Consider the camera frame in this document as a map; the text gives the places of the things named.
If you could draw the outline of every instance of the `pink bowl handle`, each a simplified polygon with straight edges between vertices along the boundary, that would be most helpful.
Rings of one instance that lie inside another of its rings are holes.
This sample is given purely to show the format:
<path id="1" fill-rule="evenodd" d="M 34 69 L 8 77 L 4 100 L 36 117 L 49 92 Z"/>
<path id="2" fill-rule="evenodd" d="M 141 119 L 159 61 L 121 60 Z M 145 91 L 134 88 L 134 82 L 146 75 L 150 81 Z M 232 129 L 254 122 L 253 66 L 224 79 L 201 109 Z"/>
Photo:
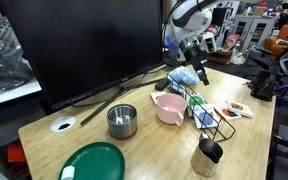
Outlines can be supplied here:
<path id="1" fill-rule="evenodd" d="M 183 120 L 184 120 L 184 116 L 183 116 L 183 114 L 181 112 L 178 112 L 177 114 L 180 117 L 180 120 L 179 121 L 175 121 L 175 123 L 176 123 L 177 126 L 182 126 Z"/>

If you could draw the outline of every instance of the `wooden table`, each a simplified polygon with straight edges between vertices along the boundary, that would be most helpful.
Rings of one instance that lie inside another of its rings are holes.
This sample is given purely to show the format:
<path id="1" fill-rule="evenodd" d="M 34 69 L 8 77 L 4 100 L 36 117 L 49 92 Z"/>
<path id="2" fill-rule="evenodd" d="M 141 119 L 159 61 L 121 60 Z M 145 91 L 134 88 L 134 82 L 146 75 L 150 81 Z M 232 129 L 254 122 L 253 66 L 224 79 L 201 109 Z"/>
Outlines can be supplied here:
<path id="1" fill-rule="evenodd" d="M 219 144 L 224 150 L 220 168 L 209 179 L 265 179 L 275 108 L 250 96 L 247 80 L 206 68 L 210 85 L 199 83 L 192 88 L 204 95 L 211 104 L 225 100 L 247 104 L 254 118 L 243 117 L 230 121 L 236 133 Z M 160 71 L 154 77 L 166 77 Z M 190 160 L 198 144 L 201 130 L 187 117 L 182 127 L 168 125 L 156 116 L 156 107 L 150 98 L 154 84 L 138 88 L 114 101 L 85 126 L 80 122 L 97 107 L 74 108 L 49 115 L 19 130 L 27 162 L 33 179 L 56 179 L 65 161 L 79 148 L 99 141 L 116 145 L 126 163 L 125 179 L 206 179 L 194 171 Z M 137 133 L 126 140 L 112 138 L 108 132 L 106 113 L 110 107 L 128 103 L 138 111 Z M 54 133 L 50 124 L 64 115 L 75 116 L 77 122 L 64 132 Z"/>

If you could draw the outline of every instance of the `clear plastic bag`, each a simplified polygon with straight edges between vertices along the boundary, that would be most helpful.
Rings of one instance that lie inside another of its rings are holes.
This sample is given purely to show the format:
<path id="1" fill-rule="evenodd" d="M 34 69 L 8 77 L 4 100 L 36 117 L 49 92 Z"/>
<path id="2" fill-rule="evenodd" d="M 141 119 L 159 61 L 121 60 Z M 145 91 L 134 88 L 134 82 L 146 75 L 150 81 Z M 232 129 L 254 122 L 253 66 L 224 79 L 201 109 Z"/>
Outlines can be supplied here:
<path id="1" fill-rule="evenodd" d="M 197 84 L 200 81 L 197 73 L 193 69 L 184 66 L 177 67 L 169 73 L 169 76 L 176 82 L 183 82 L 188 85 Z"/>
<path id="2" fill-rule="evenodd" d="M 27 83 L 32 71 L 6 17 L 0 19 L 0 94 Z"/>

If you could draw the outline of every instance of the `red object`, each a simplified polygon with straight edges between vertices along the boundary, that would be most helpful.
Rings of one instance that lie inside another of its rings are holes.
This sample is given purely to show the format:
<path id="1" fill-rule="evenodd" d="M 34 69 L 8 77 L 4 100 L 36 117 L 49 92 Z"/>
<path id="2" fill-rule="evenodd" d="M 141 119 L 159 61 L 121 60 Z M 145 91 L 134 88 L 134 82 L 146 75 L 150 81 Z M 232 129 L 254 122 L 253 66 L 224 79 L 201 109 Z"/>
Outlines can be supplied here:
<path id="1" fill-rule="evenodd" d="M 260 7 L 266 7 L 267 6 L 267 3 L 265 1 L 262 1 L 259 5 Z"/>
<path id="2" fill-rule="evenodd" d="M 8 162 L 25 162 L 26 158 L 21 144 L 9 144 L 7 148 Z"/>
<path id="3" fill-rule="evenodd" d="M 212 26 L 212 25 L 210 25 L 210 26 L 208 27 L 207 32 L 213 32 L 213 26 Z"/>

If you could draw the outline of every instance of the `cardboard box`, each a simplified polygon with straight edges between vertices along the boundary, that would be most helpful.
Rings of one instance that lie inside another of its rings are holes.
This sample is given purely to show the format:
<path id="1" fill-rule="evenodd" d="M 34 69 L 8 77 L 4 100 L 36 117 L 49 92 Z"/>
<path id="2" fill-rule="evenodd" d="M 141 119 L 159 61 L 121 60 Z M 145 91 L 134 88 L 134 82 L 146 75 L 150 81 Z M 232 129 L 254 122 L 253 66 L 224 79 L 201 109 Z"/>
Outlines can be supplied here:
<path id="1" fill-rule="evenodd" d="M 253 11 L 253 16 L 262 16 L 267 10 L 267 7 L 256 7 Z"/>
<path id="2" fill-rule="evenodd" d="M 220 51 L 217 50 L 213 52 L 212 54 L 205 54 L 204 58 L 209 61 L 214 61 L 220 64 L 228 64 L 228 62 L 231 60 L 231 51 Z"/>

